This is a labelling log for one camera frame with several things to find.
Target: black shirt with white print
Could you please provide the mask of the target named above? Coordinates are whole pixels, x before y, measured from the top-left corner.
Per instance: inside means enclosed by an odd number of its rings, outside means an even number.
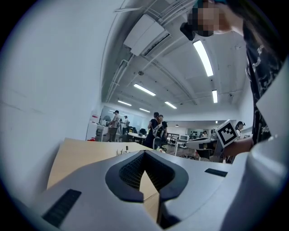
[[[243,32],[248,61],[246,74],[251,81],[254,101],[253,141],[254,143],[258,143],[268,139],[271,134],[256,103],[276,78],[282,63],[272,54],[268,53],[263,45],[257,43],[253,33],[247,28],[245,23],[243,25]]]

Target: black rectangular slot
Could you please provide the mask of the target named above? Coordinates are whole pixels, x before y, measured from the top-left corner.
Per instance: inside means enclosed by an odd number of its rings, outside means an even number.
[[[80,195],[79,191],[67,190],[42,218],[53,226],[59,227]]]
[[[215,170],[212,168],[208,168],[205,172],[222,177],[225,177],[227,175],[226,171]]]

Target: rectangular ceiling light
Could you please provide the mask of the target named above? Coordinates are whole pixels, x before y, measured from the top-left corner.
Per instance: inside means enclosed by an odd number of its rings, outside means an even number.
[[[173,104],[169,103],[168,101],[166,101],[165,103],[171,106],[173,109],[177,109]]]
[[[125,105],[131,106],[131,104],[118,100],[119,103],[123,103]]]
[[[200,59],[203,62],[203,65],[205,67],[207,76],[208,77],[212,76],[214,73],[213,73],[212,66],[211,66],[209,57],[207,55],[207,52],[206,52],[206,50],[204,48],[203,43],[201,42],[201,40],[199,40],[199,41],[194,42],[193,44],[194,44],[194,47],[195,47],[195,49],[197,50],[197,52],[198,52],[198,54],[200,56]]]
[[[134,87],[138,88],[139,90],[142,90],[148,94],[150,94],[151,96],[155,96],[155,93],[152,93],[151,91],[149,91],[148,89],[143,88],[142,86],[135,84]]]
[[[213,93],[213,100],[214,100],[214,103],[217,103],[217,102],[218,102],[218,94],[217,94],[217,90],[212,91],[212,93]]]
[[[146,112],[150,112],[150,111],[148,111],[148,110],[145,110],[145,109],[142,109],[142,108],[140,108],[140,110],[142,110],[142,111],[146,111]]]

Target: person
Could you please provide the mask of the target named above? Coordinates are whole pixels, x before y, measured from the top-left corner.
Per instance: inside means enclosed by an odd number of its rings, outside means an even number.
[[[244,125],[245,125],[245,124],[244,124],[242,121],[239,121],[239,122],[236,124],[235,129],[236,129],[236,132],[237,132],[238,137],[239,137],[238,139],[241,138],[241,130],[243,129]]]
[[[163,129],[164,129],[164,137],[167,138],[168,136],[168,123],[163,120],[163,115],[159,115],[160,120],[162,121]]]
[[[148,148],[153,148],[153,143],[154,143],[154,138],[155,138],[153,130],[160,124],[162,124],[162,121],[159,117],[159,113],[155,112],[154,118],[151,119],[151,121],[149,122],[149,125],[148,125],[149,134],[145,138],[144,146],[146,146]]]
[[[253,145],[270,137],[256,103],[276,78],[288,54],[288,47],[281,40],[285,36],[281,37],[279,33],[282,31],[277,30],[282,28],[281,23],[278,23],[279,19],[282,22],[282,10],[282,7],[272,5],[269,1],[199,0],[188,15],[188,24],[194,33],[208,37],[213,33],[235,31],[246,42],[246,75],[251,82],[254,101],[253,136],[227,146],[223,152],[225,156],[248,152]]]
[[[203,137],[208,137],[207,131],[203,132]]]
[[[127,127],[128,127],[128,124],[129,124],[129,121],[127,119],[127,116],[125,116],[125,119],[123,120],[123,126],[122,126],[122,134],[124,135],[127,131]]]
[[[109,123],[111,126],[108,128],[109,133],[109,142],[114,142],[116,139],[117,128],[120,126],[121,116],[119,115],[119,111],[116,110],[114,112],[114,118]]]

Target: person in beige shirt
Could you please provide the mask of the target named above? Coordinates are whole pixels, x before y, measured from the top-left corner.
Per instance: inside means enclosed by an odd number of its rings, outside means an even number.
[[[117,128],[119,127],[119,122],[121,119],[121,116],[119,115],[119,111],[116,110],[114,112],[114,118],[112,121],[109,123],[111,126],[108,128],[108,133],[109,133],[109,142],[114,142],[116,139],[116,134],[117,134]]]

